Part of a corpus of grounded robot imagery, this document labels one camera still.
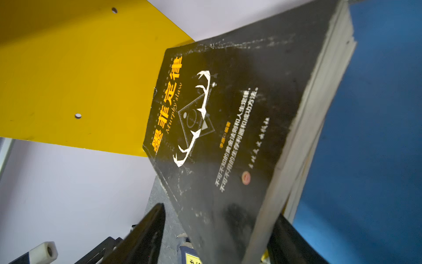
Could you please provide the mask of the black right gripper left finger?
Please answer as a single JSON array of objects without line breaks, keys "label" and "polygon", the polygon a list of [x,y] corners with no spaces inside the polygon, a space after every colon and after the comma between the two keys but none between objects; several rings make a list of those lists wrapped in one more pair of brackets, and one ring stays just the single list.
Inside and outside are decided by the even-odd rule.
[{"label": "black right gripper left finger", "polygon": [[158,262],[166,211],[156,204],[133,231],[107,255],[103,264],[156,264]]}]

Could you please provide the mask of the black deer cover book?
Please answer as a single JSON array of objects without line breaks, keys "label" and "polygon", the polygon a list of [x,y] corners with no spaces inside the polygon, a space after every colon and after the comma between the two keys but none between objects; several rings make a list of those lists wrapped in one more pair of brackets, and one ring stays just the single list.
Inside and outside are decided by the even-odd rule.
[{"label": "black deer cover book", "polygon": [[355,47],[311,1],[165,51],[143,149],[204,264],[259,261]]}]

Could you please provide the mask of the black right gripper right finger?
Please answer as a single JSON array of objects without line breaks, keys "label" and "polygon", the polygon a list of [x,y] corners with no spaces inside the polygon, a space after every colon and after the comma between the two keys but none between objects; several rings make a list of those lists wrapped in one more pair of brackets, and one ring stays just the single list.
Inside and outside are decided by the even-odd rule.
[{"label": "black right gripper right finger", "polygon": [[271,264],[328,264],[283,214],[274,224],[267,249]]}]

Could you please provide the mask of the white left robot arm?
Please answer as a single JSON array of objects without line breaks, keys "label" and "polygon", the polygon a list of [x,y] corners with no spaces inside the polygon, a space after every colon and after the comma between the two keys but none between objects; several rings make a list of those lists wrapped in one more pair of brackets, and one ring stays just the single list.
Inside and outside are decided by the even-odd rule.
[{"label": "white left robot arm", "polygon": [[100,264],[122,241],[120,237],[114,239],[109,236],[75,264]]}]

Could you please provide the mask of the navy book yellow label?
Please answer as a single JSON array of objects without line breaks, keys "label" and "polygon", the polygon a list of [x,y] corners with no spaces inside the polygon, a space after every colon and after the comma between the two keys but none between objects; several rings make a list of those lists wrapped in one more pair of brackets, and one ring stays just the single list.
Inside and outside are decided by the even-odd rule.
[{"label": "navy book yellow label", "polygon": [[178,246],[178,264],[202,264],[191,243],[184,242]]}]

